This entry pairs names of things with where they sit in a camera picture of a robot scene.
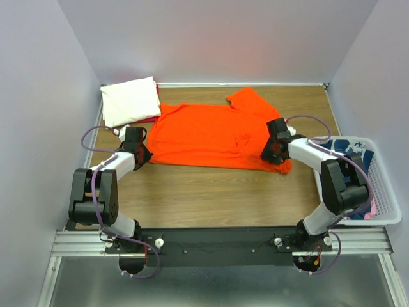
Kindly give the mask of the navy patterned t shirt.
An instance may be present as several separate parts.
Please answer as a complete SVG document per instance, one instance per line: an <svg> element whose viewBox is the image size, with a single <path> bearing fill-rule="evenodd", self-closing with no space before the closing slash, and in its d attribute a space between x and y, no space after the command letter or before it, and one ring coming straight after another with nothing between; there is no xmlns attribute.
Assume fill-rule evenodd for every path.
<svg viewBox="0 0 409 307"><path fill-rule="evenodd" d="M326 143L320 144L323 148L334 150L342 154L355 153L361 157L363 169L368 175L369 167L374 155L374 152L367 149L367 144L363 141L351 141L347 139L330 139Z"/></svg>

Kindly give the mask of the orange t shirt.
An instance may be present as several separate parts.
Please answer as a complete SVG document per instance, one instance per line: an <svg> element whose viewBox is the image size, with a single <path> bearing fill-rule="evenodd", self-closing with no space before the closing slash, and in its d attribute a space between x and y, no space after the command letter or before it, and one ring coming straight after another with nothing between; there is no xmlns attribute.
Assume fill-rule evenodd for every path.
<svg viewBox="0 0 409 307"><path fill-rule="evenodd" d="M269 138L267 122L278 110L252 88L227 97L228 104L161 104L148 133L154 164L249 169L288 174L291 161L261 158Z"/></svg>

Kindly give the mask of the white plastic basket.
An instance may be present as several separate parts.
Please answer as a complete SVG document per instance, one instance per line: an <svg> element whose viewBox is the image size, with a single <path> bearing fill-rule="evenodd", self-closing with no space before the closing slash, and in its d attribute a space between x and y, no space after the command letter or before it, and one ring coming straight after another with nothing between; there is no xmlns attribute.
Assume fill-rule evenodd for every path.
<svg viewBox="0 0 409 307"><path fill-rule="evenodd" d="M351 141L363 141L367 144L367 149L374 152L368 177L373 186L373 199L376 203L376 215L371 220L342 220L339 222L343 226L375 226L382 227L388 224L397 224L401 220L401 211L397 203L394 190L390 184L389 177L385 170L383 159L378 153L377 145L368 138L356 136L332 136L330 139L347 139Z"/></svg>

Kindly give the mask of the folded red t shirt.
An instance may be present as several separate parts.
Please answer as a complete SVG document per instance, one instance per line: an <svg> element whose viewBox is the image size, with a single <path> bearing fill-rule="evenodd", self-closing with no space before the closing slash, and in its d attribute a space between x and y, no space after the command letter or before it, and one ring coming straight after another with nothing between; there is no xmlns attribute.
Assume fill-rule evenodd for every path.
<svg viewBox="0 0 409 307"><path fill-rule="evenodd" d="M159 98L159 93L160 93L159 86L155 81L153 83L155 85L157 98ZM151 117L148 117L148 118L143 118L141 120L134 121L133 123L152 123L152 122L155 122L160 116L161 116L161 110L159 110L158 114L155 115L155 116L151 116Z"/></svg>

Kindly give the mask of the pink t shirt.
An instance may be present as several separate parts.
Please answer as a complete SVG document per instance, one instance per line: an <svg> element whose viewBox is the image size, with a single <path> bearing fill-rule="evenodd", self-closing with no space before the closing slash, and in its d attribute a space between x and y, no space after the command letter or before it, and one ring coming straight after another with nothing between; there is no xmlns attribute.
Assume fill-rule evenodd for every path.
<svg viewBox="0 0 409 307"><path fill-rule="evenodd" d="M350 216L346 216L344 220L371 220L373 216L376 215L376 203L375 200L371 200L371 205L365 211L357 214L352 214Z"/></svg>

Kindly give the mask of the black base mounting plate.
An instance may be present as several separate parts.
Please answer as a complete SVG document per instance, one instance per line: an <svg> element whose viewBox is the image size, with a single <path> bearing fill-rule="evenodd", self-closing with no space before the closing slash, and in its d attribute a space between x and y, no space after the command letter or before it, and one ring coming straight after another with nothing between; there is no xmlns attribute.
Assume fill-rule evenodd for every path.
<svg viewBox="0 0 409 307"><path fill-rule="evenodd" d="M134 276L145 267L297 265L316 272L321 254L331 250L328 234L307 238L291 226L145 228L133 241L105 241L106 253L118 255L120 269Z"/></svg>

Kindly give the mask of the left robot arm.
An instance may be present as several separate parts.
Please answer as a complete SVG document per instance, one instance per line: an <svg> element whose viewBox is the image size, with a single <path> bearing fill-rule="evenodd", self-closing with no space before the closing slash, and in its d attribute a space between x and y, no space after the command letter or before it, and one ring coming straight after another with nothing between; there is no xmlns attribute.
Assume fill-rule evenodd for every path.
<svg viewBox="0 0 409 307"><path fill-rule="evenodd" d="M90 132L105 129L120 139L117 149L85 145ZM119 245L129 253L140 247L153 248L143 241L138 221L120 212L118 182L128 173L139 170L153 154L144 144L147 130L126 125L120 130L106 125L88 129L81 137L81 146L89 152L107 154L107 158L89 168L73 173L69 220L84 226L97 226L100 240L110 248Z"/></svg>

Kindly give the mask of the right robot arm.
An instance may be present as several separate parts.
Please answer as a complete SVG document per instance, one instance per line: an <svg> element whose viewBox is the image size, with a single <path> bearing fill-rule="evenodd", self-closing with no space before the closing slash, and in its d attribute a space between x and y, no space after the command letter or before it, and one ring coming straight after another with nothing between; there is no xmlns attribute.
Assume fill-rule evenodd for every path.
<svg viewBox="0 0 409 307"><path fill-rule="evenodd" d="M321 175L322 201L298 222L291 236L291 243L298 249L311 249L344 217L371 206L373 186L358 154L321 146L330 136L312 139L292 134L284 118L269 121L266 126L269 138L261 153L264 161L279 165L289 159L298 160Z"/></svg>

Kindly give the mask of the folded white t shirt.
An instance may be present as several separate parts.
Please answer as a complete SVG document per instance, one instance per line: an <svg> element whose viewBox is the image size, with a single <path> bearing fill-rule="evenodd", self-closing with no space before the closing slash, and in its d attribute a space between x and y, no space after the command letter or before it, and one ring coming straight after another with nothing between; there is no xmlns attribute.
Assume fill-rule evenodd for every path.
<svg viewBox="0 0 409 307"><path fill-rule="evenodd" d="M118 127L161 115L153 77L102 86L100 91L107 126Z"/></svg>

